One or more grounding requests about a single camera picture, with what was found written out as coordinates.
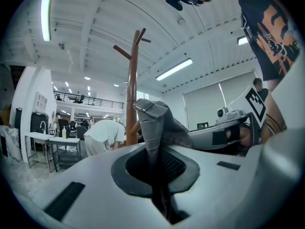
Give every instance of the black railing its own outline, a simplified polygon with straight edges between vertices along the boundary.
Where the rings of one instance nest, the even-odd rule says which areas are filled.
[[[57,101],[68,103],[86,104],[114,109],[123,109],[124,103],[114,102],[94,97],[85,97],[84,95],[68,94],[54,91],[54,97]]]

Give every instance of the faucet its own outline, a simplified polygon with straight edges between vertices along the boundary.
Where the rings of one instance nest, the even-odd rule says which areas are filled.
[[[41,124],[44,123],[44,129],[43,130],[43,133],[46,134],[46,123],[44,121],[41,121],[40,123],[40,128],[41,128]]]

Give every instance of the wooden coat rack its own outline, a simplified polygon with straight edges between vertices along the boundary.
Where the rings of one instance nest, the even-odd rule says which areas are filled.
[[[128,70],[128,86],[127,86],[127,108],[126,108],[126,145],[134,145],[138,143],[137,133],[140,130],[140,123],[137,122],[137,113],[133,108],[133,104],[137,100],[137,69],[138,54],[140,41],[151,43],[150,40],[143,38],[146,29],[136,31],[132,43],[132,54],[128,54],[122,48],[114,45],[114,49],[129,59]]]

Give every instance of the soap bottle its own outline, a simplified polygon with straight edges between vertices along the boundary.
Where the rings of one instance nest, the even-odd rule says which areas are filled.
[[[67,131],[66,131],[65,127],[63,127],[62,135],[61,136],[62,136],[62,138],[67,139]]]

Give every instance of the fluorescent ceiling light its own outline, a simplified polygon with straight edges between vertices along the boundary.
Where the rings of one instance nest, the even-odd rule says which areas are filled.
[[[188,58],[187,60],[184,60],[183,62],[179,63],[178,65],[174,66],[173,68],[169,69],[168,71],[164,72],[163,74],[156,77],[157,81],[163,80],[164,78],[170,76],[171,74],[174,74],[175,72],[183,69],[186,66],[189,66],[192,64],[193,61],[191,58]]]
[[[41,29],[43,40],[45,42],[49,42],[51,39],[50,7],[51,0],[41,0]]]
[[[248,39],[246,38],[246,36],[242,36],[237,38],[237,44],[238,45],[243,45],[245,43],[248,43]]]

